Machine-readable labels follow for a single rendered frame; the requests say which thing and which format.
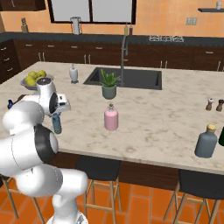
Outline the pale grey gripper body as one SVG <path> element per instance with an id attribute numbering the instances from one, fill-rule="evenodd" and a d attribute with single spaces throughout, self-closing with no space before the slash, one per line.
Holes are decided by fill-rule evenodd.
<path id="1" fill-rule="evenodd" d="M 69 101 L 66 102 L 58 102 L 58 103 L 54 103 L 52 106 L 53 109 L 53 113 L 54 114 L 60 114 L 64 111 L 68 111 L 71 109 L 71 105 Z"/>

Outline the teal plastic bottle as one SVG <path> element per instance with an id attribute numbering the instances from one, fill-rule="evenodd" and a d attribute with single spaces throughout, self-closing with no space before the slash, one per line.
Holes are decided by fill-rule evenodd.
<path id="1" fill-rule="evenodd" d="M 60 134 L 62 131 L 60 116 L 58 114 L 52 115 L 52 126 L 55 134 Z"/>

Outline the white soap dispenser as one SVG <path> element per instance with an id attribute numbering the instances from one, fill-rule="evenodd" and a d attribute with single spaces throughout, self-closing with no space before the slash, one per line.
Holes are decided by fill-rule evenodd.
<path id="1" fill-rule="evenodd" d="M 74 67 L 74 65 L 72 65 L 69 69 L 69 76 L 71 78 L 72 83 L 78 82 L 78 70 Z"/>

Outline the grey fruit bowl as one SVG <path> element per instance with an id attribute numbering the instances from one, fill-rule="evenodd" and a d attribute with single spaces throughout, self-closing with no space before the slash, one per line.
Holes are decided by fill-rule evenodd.
<path id="1" fill-rule="evenodd" d="M 51 74 L 47 74 L 46 75 L 46 78 L 50 78 L 52 81 L 54 80 L 54 76 L 51 75 Z M 23 78 L 21 81 L 20 81 L 20 85 L 27 88 L 28 90 L 33 90 L 33 91 L 37 91 L 37 85 L 36 86 L 28 86 L 26 84 L 26 81 L 25 81 L 25 78 Z"/>

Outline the pink bottle with cork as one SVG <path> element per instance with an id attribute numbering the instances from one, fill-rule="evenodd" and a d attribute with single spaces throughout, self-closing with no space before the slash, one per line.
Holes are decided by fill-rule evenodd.
<path id="1" fill-rule="evenodd" d="M 108 109 L 104 112 L 104 127 L 110 131 L 118 128 L 118 111 L 112 103 L 108 105 Z"/>

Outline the potted green plant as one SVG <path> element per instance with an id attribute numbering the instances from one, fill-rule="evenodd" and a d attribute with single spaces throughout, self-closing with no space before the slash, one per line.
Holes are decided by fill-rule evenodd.
<path id="1" fill-rule="evenodd" d="M 107 100 L 112 100 L 116 97 L 116 84 L 119 77 L 115 77 L 114 73 L 106 73 L 103 69 L 101 70 L 101 75 L 102 96 Z"/>

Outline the dark brown base cupboards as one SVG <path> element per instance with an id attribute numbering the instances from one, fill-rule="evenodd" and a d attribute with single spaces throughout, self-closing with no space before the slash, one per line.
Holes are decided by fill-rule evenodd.
<path id="1" fill-rule="evenodd" d="M 119 66 L 121 53 L 122 44 L 11 39 L 0 43 L 0 84 L 38 61 Z M 128 42 L 124 65 L 224 72 L 224 46 Z"/>

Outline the black sink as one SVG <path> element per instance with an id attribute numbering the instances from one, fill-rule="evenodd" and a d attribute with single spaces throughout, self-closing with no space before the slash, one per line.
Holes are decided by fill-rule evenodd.
<path id="1" fill-rule="evenodd" d="M 84 81 L 86 85 L 100 86 L 103 77 L 102 70 L 106 74 L 114 74 L 115 77 L 121 75 L 120 68 L 97 67 Z M 125 88 L 141 88 L 141 89 L 162 89 L 162 72 L 153 70 L 125 69 L 123 72 L 123 80 Z"/>

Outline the grey tall tap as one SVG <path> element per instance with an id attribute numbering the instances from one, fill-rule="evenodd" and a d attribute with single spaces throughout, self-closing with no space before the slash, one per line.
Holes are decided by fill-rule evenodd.
<path id="1" fill-rule="evenodd" d="M 122 53 L 121 53 L 121 87 L 124 86 L 124 57 L 128 56 L 128 35 L 124 35 L 122 39 Z"/>

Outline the paper towel holder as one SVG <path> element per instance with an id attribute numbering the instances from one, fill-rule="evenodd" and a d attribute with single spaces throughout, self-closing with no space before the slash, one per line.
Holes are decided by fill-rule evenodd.
<path id="1" fill-rule="evenodd" d="M 70 21 L 72 23 L 72 30 L 74 35 L 81 35 L 81 18 L 80 17 L 71 17 Z"/>

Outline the wooden knife block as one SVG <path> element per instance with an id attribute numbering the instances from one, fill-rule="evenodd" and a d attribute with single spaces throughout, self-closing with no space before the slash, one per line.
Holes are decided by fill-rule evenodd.
<path id="1" fill-rule="evenodd" d="M 23 33 L 28 33 L 29 30 L 28 30 L 28 25 L 27 25 L 27 23 L 26 23 L 25 17 L 22 17 L 22 18 L 21 18 L 21 23 L 22 23 L 22 25 L 21 25 L 21 30 L 22 30 L 22 32 L 23 32 Z"/>

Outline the black-framed window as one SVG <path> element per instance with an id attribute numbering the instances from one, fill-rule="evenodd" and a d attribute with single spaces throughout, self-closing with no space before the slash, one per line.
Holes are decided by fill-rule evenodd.
<path id="1" fill-rule="evenodd" d="M 137 0 L 47 0 L 52 23 L 135 24 Z"/>

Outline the hob with grey grates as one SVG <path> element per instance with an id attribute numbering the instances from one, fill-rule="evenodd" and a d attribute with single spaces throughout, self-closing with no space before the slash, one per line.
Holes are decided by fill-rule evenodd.
<path id="1" fill-rule="evenodd" d="M 151 42 L 176 42 L 176 43 L 185 42 L 185 40 L 182 36 L 162 36 L 162 35 L 150 35 L 149 41 L 151 41 Z"/>

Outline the grey-blue bottle yellow cap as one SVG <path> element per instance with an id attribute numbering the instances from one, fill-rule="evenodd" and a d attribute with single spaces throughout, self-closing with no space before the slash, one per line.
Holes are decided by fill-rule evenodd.
<path id="1" fill-rule="evenodd" d="M 195 148 L 195 155 L 199 158 L 210 158 L 214 153 L 215 145 L 217 144 L 217 136 L 214 134 L 216 126 L 208 124 L 206 131 L 201 133 Z"/>

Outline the brown shaker dark top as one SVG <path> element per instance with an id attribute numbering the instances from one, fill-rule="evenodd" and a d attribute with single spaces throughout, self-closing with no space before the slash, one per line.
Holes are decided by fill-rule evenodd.
<path id="1" fill-rule="evenodd" d="M 220 99 L 218 106 L 216 107 L 216 111 L 221 112 L 222 111 L 222 105 L 224 104 L 224 100 Z"/>

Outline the dark brown wall cupboard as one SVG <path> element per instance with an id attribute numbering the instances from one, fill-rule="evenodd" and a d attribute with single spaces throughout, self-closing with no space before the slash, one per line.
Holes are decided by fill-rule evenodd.
<path id="1" fill-rule="evenodd" d="M 45 0 L 0 0 L 0 11 L 43 11 Z"/>

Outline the grey wall socket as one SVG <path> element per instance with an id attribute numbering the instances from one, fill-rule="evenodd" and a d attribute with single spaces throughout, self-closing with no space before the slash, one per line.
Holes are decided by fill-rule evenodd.
<path id="1" fill-rule="evenodd" d="M 188 17 L 186 19 L 185 24 L 186 25 L 196 25 L 197 24 L 198 19 L 196 17 Z"/>

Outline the dark wall shelf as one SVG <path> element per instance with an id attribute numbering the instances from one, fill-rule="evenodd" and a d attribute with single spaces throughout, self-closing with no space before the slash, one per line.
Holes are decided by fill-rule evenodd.
<path id="1" fill-rule="evenodd" d="M 216 8 L 198 8 L 198 11 L 205 13 L 224 13 L 224 8 L 219 10 Z"/>

